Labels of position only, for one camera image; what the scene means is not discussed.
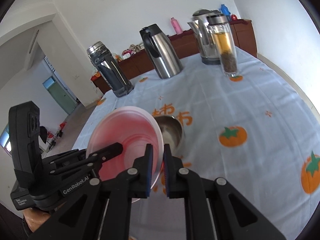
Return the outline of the red plastic bowl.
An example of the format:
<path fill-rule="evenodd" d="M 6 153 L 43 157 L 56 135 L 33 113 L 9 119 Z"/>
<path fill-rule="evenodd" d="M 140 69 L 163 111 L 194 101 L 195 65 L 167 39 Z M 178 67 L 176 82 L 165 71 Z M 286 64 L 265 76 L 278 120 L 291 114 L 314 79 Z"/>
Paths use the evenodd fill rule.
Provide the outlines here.
<path fill-rule="evenodd" d="M 164 141 L 155 118 L 146 110 L 125 106 L 107 114 L 94 129 L 86 156 L 114 143 L 123 146 L 123 152 L 102 164 L 99 177 L 102 181 L 115 178 L 120 172 L 131 168 L 136 158 L 145 153 L 147 144 L 153 146 L 151 187 L 157 183 L 161 172 Z"/>

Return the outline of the stainless steel bowl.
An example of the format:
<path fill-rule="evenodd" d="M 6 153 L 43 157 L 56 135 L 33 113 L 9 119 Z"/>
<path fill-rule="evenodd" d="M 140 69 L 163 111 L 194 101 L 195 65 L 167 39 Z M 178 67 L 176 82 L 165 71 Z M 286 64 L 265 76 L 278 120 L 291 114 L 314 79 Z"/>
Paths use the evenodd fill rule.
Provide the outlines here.
<path fill-rule="evenodd" d="M 155 116 L 154 119 L 161 129 L 164 143 L 170 145 L 172 155 L 177 155 L 184 142 L 182 124 L 169 115 Z"/>

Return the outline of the black stroller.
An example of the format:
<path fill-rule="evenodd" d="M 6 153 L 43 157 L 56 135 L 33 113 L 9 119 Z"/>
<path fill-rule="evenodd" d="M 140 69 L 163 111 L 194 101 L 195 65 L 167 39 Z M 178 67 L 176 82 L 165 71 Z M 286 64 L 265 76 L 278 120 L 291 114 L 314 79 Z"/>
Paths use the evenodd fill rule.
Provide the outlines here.
<path fill-rule="evenodd" d="M 40 138 L 44 144 L 48 143 L 50 146 L 56 145 L 56 136 L 48 131 L 44 126 L 40 126 Z"/>

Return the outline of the green door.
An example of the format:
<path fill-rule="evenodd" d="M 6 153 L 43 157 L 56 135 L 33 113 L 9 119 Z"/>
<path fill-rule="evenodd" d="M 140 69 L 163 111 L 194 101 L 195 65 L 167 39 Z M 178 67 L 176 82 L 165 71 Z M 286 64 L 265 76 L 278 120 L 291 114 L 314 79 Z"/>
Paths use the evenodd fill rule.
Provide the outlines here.
<path fill-rule="evenodd" d="M 75 110 L 77 103 L 53 77 L 50 77 L 44 81 L 43 86 L 68 115 Z"/>

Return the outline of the persimmon print tablecloth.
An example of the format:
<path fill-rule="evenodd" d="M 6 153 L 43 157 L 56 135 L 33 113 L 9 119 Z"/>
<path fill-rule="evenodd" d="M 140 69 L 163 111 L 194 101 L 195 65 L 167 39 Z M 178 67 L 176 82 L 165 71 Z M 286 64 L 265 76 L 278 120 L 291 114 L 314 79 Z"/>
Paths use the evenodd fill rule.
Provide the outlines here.
<path fill-rule="evenodd" d="M 154 70 L 132 80 L 134 90 L 112 92 L 95 108 L 74 147 L 87 147 L 105 115 L 124 106 L 175 117 L 184 138 L 177 156 L 207 179 L 226 178 L 287 239 L 295 239 L 319 203 L 319 123 L 276 72 L 243 50 L 231 80 L 199 55 L 184 70 L 160 79 Z"/>

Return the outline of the large black thermos flask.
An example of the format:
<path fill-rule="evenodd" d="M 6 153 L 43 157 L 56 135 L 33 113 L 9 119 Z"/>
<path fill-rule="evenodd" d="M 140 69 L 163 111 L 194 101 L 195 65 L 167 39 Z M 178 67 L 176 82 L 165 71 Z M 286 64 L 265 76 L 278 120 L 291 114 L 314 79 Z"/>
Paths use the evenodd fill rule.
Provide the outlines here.
<path fill-rule="evenodd" d="M 98 41 L 87 49 L 87 55 L 93 66 L 100 72 L 116 97 L 129 94 L 134 86 L 125 76 L 110 50 Z"/>

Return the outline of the dark wooden sideboard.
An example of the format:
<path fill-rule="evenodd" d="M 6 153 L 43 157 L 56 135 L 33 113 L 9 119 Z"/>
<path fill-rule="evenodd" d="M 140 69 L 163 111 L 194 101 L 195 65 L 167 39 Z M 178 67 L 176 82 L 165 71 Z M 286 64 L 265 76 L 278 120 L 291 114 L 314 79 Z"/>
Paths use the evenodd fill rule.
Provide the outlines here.
<path fill-rule="evenodd" d="M 230 22 L 230 25 L 235 45 L 252 56 L 257 57 L 257 44 L 252 21 L 236 20 Z M 196 38 L 194 37 L 194 33 L 191 29 L 184 31 L 180 35 L 172 35 L 169 39 L 179 59 L 199 53 Z M 119 66 L 129 80 L 139 76 L 140 74 L 153 70 L 153 65 L 144 50 L 136 53 L 128 59 L 120 61 Z M 96 70 L 91 77 L 91 81 L 103 94 L 111 89 L 104 78 Z"/>

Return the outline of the pink thermos bottle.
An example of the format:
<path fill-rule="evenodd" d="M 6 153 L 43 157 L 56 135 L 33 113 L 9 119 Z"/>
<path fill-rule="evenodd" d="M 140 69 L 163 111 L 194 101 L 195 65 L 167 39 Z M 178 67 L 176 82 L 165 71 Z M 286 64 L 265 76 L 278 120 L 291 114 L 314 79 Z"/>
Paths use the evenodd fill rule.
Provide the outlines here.
<path fill-rule="evenodd" d="M 180 34 L 183 33 L 183 30 L 182 30 L 179 22 L 178 22 L 174 17 L 172 17 L 172 18 L 170 19 L 170 22 L 171 22 L 171 25 L 172 25 L 172 27 L 173 27 L 173 29 L 174 29 L 174 31 L 175 31 L 175 33 L 176 33 L 177 35 L 180 35 Z"/>

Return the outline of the stainless electric kettle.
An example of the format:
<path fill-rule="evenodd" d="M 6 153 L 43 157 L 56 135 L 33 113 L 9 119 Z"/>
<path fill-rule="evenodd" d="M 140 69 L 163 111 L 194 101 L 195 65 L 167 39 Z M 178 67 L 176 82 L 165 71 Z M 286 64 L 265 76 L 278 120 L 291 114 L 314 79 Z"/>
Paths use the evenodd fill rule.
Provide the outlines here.
<path fill-rule="evenodd" d="M 210 30 L 208 29 L 208 16 L 217 15 L 218 10 L 200 9 L 193 13 L 192 21 L 188 22 L 197 42 L 201 60 L 207 65 L 220 64 L 216 45 L 212 39 Z"/>

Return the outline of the glass tea bottle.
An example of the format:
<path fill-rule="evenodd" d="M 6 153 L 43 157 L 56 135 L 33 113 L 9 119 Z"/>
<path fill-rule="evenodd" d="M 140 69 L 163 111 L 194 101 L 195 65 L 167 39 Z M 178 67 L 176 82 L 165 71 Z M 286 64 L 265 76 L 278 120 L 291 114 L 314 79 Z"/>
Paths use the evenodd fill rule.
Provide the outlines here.
<path fill-rule="evenodd" d="M 224 14 L 207 16 L 208 29 L 217 47 L 222 71 L 227 77 L 238 74 L 237 55 L 230 24 Z"/>

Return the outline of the blue thermos jug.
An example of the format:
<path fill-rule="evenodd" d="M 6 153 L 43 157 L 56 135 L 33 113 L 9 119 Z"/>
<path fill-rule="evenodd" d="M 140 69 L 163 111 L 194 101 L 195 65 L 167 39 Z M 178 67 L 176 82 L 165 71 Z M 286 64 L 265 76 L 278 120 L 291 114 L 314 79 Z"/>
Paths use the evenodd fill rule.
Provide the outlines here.
<path fill-rule="evenodd" d="M 228 10 L 227 6 L 222 4 L 221 7 L 220 7 L 220 11 L 221 11 L 222 14 L 224 14 L 227 17 L 227 20 L 230 22 L 231 21 L 231 13 Z"/>

